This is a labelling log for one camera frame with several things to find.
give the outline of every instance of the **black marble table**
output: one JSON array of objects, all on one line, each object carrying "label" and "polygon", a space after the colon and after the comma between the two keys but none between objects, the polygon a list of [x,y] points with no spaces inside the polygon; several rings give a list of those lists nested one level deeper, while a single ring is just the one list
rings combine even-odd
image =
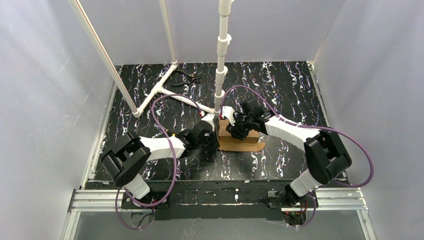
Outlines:
[{"label": "black marble table", "polygon": [[[231,62],[225,65],[228,74],[223,83],[224,90],[234,85],[249,86],[286,118],[302,124],[326,126],[306,62]],[[122,67],[122,80],[136,106],[141,105],[168,67],[167,64]],[[201,75],[200,84],[171,87],[171,84],[186,78],[173,73],[164,87],[213,108],[216,67],[216,63],[180,64],[179,69]],[[240,111],[238,103],[251,96],[252,93],[246,89],[236,89],[228,95],[226,105]],[[156,114],[165,128],[176,133],[193,127],[201,119],[196,108],[172,98],[159,102]],[[127,131],[135,131],[148,138],[163,137],[151,116],[150,105],[140,118],[135,118],[122,94],[116,90],[102,147],[110,147]],[[305,155],[290,143],[263,134],[260,141],[266,142],[261,152],[197,151],[193,156],[178,161],[176,177],[192,181],[293,180],[307,168]],[[166,181],[172,179],[172,167],[171,158],[153,160],[140,173],[146,180]],[[94,180],[112,181],[100,163]]]}]

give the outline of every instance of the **vertical white pole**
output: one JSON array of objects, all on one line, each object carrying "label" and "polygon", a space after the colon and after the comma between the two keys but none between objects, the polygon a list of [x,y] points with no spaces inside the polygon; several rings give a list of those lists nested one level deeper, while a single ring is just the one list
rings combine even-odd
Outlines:
[{"label": "vertical white pole", "polygon": [[218,36],[218,45],[216,48],[216,53],[218,53],[218,63],[215,73],[215,115],[219,115],[221,101],[224,96],[223,83],[225,75],[228,72],[227,67],[225,66],[225,55],[227,54],[227,47],[230,44],[231,36],[227,33],[228,31],[228,17],[231,13],[231,4],[234,0],[219,0],[219,36]]},{"label": "vertical white pole", "polygon": [[166,40],[168,41],[169,52],[171,54],[171,63],[176,64],[174,45],[172,42],[170,21],[168,20],[167,4],[165,0],[159,0],[160,12],[162,13],[163,25],[165,26]]},{"label": "vertical white pole", "polygon": [[99,36],[97,35],[96,31],[94,30],[93,25],[91,24],[89,17],[87,16],[86,12],[84,11],[83,6],[81,5],[79,0],[68,0],[70,5],[72,6],[73,10],[75,11],[76,16],[80,20],[82,26],[84,27],[85,31],[88,34],[88,37],[92,41],[95,49],[97,50],[97,53],[100,55],[100,58],[103,60],[104,65],[106,66],[107,70],[109,71],[110,75],[112,76],[113,80],[115,81],[118,89],[122,93],[123,98],[125,99],[126,103],[128,104],[129,108],[131,109],[132,114],[134,114],[135,117],[140,117],[141,112],[137,110],[136,105],[134,104],[133,100],[131,99],[130,94],[128,93],[127,89],[124,86],[124,83],[122,82],[121,77],[119,76],[117,70],[115,69],[115,65],[112,63],[111,58],[109,57],[108,53],[106,52],[105,47],[102,44],[102,41],[100,41]]}]

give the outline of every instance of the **cardboard box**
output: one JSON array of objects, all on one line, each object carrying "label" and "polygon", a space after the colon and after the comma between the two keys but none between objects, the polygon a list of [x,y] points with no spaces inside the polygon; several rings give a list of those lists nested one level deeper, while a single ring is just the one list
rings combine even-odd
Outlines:
[{"label": "cardboard box", "polygon": [[265,147],[265,142],[258,142],[259,133],[251,130],[249,135],[242,141],[232,138],[231,134],[227,132],[228,120],[219,120],[218,142],[219,150],[233,151],[233,152],[259,152]]}]

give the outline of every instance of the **gray wall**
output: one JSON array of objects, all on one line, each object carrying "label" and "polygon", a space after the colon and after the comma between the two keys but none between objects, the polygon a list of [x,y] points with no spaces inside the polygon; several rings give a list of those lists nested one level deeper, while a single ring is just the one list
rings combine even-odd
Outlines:
[{"label": "gray wall", "polygon": [[[363,143],[363,187],[379,239],[423,239],[424,1],[347,0],[316,60],[330,123]],[[350,147],[354,183],[369,167]]]},{"label": "gray wall", "polygon": [[[216,62],[219,0],[167,0],[176,58]],[[313,61],[344,0],[235,0],[226,62]],[[81,0],[115,64],[169,63],[158,0]]]},{"label": "gray wall", "polygon": [[113,81],[68,1],[0,16],[0,238],[60,239]]}]

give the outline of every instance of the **black pliers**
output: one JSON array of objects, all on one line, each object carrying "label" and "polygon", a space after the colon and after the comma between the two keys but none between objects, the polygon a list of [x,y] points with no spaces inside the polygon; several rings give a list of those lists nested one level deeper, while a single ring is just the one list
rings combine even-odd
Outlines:
[{"label": "black pliers", "polygon": [[194,84],[194,83],[200,84],[200,81],[196,81],[196,80],[201,79],[202,78],[201,75],[195,76],[194,73],[188,74],[185,71],[180,70],[180,69],[175,69],[174,72],[182,74],[182,75],[186,76],[188,79],[183,81],[183,82],[180,82],[180,83],[171,84],[171,87],[181,87],[181,86],[184,86],[184,85],[190,85],[190,84]]}]

